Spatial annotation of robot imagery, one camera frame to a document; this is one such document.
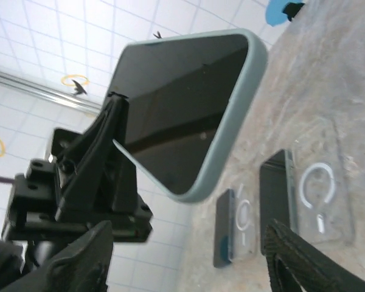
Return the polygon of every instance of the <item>transparent case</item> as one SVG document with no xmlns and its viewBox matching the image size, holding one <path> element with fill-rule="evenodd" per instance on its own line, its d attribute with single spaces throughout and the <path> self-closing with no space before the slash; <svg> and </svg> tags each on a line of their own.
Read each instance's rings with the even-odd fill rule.
<svg viewBox="0 0 365 292">
<path fill-rule="evenodd" d="M 333 123 L 314 120 L 291 151 L 299 235 L 319 248 L 350 244 L 353 218 Z"/>
<path fill-rule="evenodd" d="M 234 187 L 234 199 L 230 204 L 229 260 L 251 259 L 257 250 L 257 220 L 253 195 L 244 184 Z"/>
</svg>

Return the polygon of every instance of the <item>granite countertop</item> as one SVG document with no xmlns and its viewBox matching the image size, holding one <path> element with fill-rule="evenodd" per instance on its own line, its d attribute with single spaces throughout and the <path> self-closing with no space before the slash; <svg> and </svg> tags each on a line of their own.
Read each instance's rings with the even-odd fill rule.
<svg viewBox="0 0 365 292">
<path fill-rule="evenodd" d="M 336 127 L 356 232 L 351 246 L 325 253 L 365 280 L 365 0 L 310 0 L 269 54 L 217 189 L 195 207 L 177 291 L 270 291 L 260 254 L 212 266 L 216 198 L 243 183 L 257 201 L 260 164 L 318 116 Z"/>
</svg>

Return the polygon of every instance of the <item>blue sticker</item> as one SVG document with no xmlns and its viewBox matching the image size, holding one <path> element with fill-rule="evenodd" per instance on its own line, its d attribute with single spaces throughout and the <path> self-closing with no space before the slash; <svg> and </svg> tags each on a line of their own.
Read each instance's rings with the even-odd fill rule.
<svg viewBox="0 0 365 292">
<path fill-rule="evenodd" d="M 302 3 L 301 0 L 270 0 L 266 7 L 265 19 L 270 26 L 278 26 L 287 21 L 287 15 L 282 10 L 288 3 Z"/>
</svg>

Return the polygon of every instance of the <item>black phone screen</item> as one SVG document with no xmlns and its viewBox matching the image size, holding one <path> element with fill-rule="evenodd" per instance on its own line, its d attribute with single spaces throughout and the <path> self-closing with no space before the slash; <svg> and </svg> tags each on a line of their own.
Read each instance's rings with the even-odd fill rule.
<svg viewBox="0 0 365 292">
<path fill-rule="evenodd" d="M 291 227 L 285 150 L 270 157 L 260 168 L 260 233 L 263 255 L 266 225 L 273 218 Z"/>
<path fill-rule="evenodd" d="M 239 34 L 123 51 L 109 88 L 128 97 L 119 143 L 171 192 L 184 194 L 195 182 L 247 53 Z"/>
</svg>

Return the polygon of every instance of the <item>black phone holder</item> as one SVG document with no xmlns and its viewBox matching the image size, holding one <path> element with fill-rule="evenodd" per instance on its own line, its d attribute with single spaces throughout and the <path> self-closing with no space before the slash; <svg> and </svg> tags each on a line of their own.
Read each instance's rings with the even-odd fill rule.
<svg viewBox="0 0 365 292">
<path fill-rule="evenodd" d="M 124 143 L 129 103 L 115 92 L 108 97 L 83 134 L 55 129 L 54 161 L 34 159 L 15 176 L 2 238 L 28 241 L 34 268 L 101 221 L 111 222 L 114 242 L 150 235 L 152 212 L 137 193 L 136 168 L 113 144 Z"/>
</svg>

